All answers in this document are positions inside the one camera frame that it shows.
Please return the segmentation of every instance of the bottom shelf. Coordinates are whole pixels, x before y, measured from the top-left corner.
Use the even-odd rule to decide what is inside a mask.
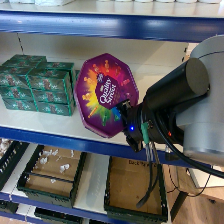
[[[36,146],[37,146],[36,144],[29,145],[25,154],[21,158],[20,162],[17,164],[11,177],[6,183],[5,187],[2,189],[0,199],[3,199],[1,198],[1,196],[3,195],[4,198],[6,198],[3,200],[8,200],[23,205],[40,207],[43,209],[48,209],[87,219],[98,220],[106,223],[113,223],[113,224],[127,223],[124,221],[108,218],[106,212],[104,211],[104,194],[106,189],[106,179],[109,164],[109,156],[106,155],[99,155],[99,154],[87,155],[86,163],[84,165],[82,176],[79,183],[77,198],[75,200],[73,208],[66,208],[62,206],[30,200],[25,195],[25,193],[18,191],[16,185],[19,176],[25,169],[25,166],[29,161],[29,159],[31,158]]]

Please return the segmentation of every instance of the brown cardboard box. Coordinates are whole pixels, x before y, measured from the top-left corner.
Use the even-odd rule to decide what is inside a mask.
[[[73,151],[72,154],[71,150],[51,146],[45,146],[43,149],[43,151],[48,152],[50,152],[50,150],[52,150],[52,152],[58,150],[58,153],[56,155],[51,154],[49,156],[41,155],[32,172],[41,175],[52,176],[52,179],[30,175],[29,181],[27,181],[25,187],[69,197],[69,193],[72,189],[72,183],[59,180],[56,180],[52,183],[52,180],[54,180],[54,177],[56,177],[64,180],[74,181],[81,152]],[[40,160],[46,157],[47,162],[45,164],[41,164]],[[69,164],[69,169],[61,173],[60,166],[65,164]]]
[[[157,168],[153,166],[153,181],[156,173]],[[161,215],[159,182],[147,203],[140,209],[136,208],[136,204],[144,197],[148,184],[147,163],[113,157],[110,172],[110,206]]]
[[[30,175],[30,179],[27,181],[26,187],[29,189],[69,197],[70,191],[72,189],[72,183],[65,183],[62,181],[51,183],[51,179]]]

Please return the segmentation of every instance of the quality street logo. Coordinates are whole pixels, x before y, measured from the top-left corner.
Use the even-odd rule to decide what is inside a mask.
[[[101,91],[103,91],[103,95],[100,97],[100,103],[110,103],[113,100],[114,93],[116,91],[116,85],[112,84],[110,78],[107,78],[107,81],[104,85],[100,88]]]

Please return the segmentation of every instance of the blue shelf edge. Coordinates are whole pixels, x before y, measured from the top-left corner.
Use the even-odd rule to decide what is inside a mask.
[[[0,211],[0,216],[7,217],[7,218],[10,218],[10,219],[17,219],[17,220],[21,220],[21,221],[26,221],[25,216],[19,215],[19,214],[11,214],[11,213]]]
[[[0,32],[201,42],[224,33],[224,18],[0,10]]]
[[[0,192],[0,200],[10,201],[10,196],[9,196],[9,194]]]
[[[131,147],[127,145],[111,144],[105,142],[71,138],[66,136],[59,136],[59,135],[19,130],[13,128],[5,128],[5,127],[0,127],[0,137],[22,142],[29,142],[40,145],[50,145],[71,150],[78,150],[82,152],[97,153],[127,159],[146,161],[145,149],[141,150],[138,153],[135,153],[131,149]],[[165,159],[164,151],[157,150],[157,153],[160,159],[160,163],[162,164],[191,167],[183,160],[167,161]]]
[[[53,205],[53,204],[47,204],[44,202],[34,201],[34,200],[30,200],[29,198],[16,196],[16,195],[12,195],[12,201],[15,203],[32,205],[32,206],[36,206],[39,208],[48,209],[51,211],[61,212],[61,213],[74,215],[74,216],[78,216],[78,217],[83,217],[83,218],[88,218],[88,219],[93,219],[93,220],[98,220],[98,221],[106,222],[106,223],[129,224],[128,222],[108,218],[106,214],[90,212],[90,211],[76,209],[76,208],[66,208],[66,207]]]

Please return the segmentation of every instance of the black cable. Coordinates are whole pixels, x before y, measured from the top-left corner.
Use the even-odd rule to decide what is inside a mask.
[[[172,184],[173,184],[173,186],[174,186],[174,189],[173,189],[172,191],[168,191],[167,193],[171,193],[171,192],[173,192],[174,190],[178,190],[179,192],[181,192],[180,189],[174,184],[173,179],[172,179],[172,176],[171,176],[171,173],[170,173],[170,166],[168,165],[168,167],[169,167],[170,180],[171,180],[171,182],[172,182]],[[191,197],[191,198],[195,198],[195,197],[201,195],[201,194],[204,192],[205,188],[207,187],[207,184],[208,184],[208,181],[209,181],[210,177],[211,177],[211,174],[209,174],[209,177],[208,177],[208,179],[207,179],[207,181],[206,181],[206,183],[205,183],[205,186],[203,187],[203,189],[202,189],[198,194],[196,194],[196,195],[189,195],[189,194],[187,194],[186,192],[183,192],[183,191],[182,191],[182,192],[183,192],[184,194],[186,194],[187,197]]]
[[[151,153],[149,151],[149,143],[146,145],[146,147],[148,147],[148,152],[149,152],[149,187],[148,190],[145,194],[145,196],[136,204],[137,208],[141,208],[149,199],[149,196],[151,194],[152,191],[152,178],[153,178],[153,170],[152,170],[152,159],[151,159]]]
[[[165,143],[168,145],[168,147],[178,156],[180,157],[182,160],[184,160],[186,163],[190,164],[192,167],[199,169],[205,173],[214,175],[216,177],[220,177],[224,179],[224,173],[220,172],[218,170],[214,170],[211,169],[207,166],[202,165],[199,162],[196,162],[195,160],[190,159],[189,157],[185,156],[183,153],[181,153],[173,144],[172,142],[168,139],[168,137],[166,137],[166,135],[164,134],[164,132],[162,131],[161,127],[158,124],[158,120],[160,120],[160,117],[158,114],[153,114],[153,120],[154,120],[154,125],[156,127],[156,129],[158,130],[159,134],[161,135],[161,137],[163,138],[163,140],[165,141]]]
[[[167,194],[169,194],[169,193],[172,193],[172,192],[174,192],[176,190],[176,188],[174,188],[173,190],[171,190],[171,191],[167,191],[166,193]]]

